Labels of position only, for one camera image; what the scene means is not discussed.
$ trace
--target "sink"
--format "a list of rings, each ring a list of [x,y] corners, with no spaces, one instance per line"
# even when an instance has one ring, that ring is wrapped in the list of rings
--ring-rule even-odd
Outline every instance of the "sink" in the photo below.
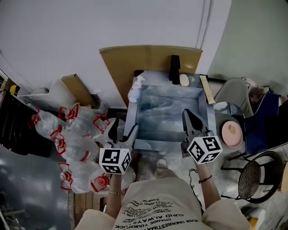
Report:
[[[188,87],[173,85],[168,73],[145,71],[141,98],[129,103],[125,135],[135,123],[139,125],[134,144],[137,150],[179,151],[185,139],[182,112],[189,109],[202,116],[211,130],[216,130],[213,106],[207,104],[198,75]]]

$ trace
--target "white marker cube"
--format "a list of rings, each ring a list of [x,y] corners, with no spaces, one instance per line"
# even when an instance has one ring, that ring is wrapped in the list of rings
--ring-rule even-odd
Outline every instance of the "white marker cube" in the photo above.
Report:
[[[223,151],[218,136],[195,137],[187,148],[197,164],[214,161]]]
[[[110,174],[124,174],[131,162],[129,149],[100,148],[99,165]]]

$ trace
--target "soap bottle pump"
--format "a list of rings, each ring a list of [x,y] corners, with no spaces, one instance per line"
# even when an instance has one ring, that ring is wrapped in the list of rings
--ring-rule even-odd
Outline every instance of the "soap bottle pump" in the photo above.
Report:
[[[134,84],[132,85],[132,88],[130,89],[128,93],[128,99],[130,102],[137,102],[138,98],[140,97],[141,87],[142,87],[141,81],[145,81],[145,79],[144,77],[139,75],[137,77],[137,81],[134,82]]]

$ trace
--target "pink plate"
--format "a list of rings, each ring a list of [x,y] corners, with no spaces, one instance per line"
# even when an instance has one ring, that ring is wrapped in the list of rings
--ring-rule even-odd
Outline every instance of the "pink plate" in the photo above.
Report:
[[[240,125],[231,120],[227,121],[222,127],[222,138],[229,147],[238,147],[243,142],[243,134]]]

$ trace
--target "beige shirt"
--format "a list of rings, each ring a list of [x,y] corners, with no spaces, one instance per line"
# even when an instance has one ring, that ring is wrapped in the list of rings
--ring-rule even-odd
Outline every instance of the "beige shirt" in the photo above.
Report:
[[[76,230],[248,230],[232,200],[220,200],[201,215],[199,201],[182,179],[167,177],[132,183],[117,219],[87,210]]]

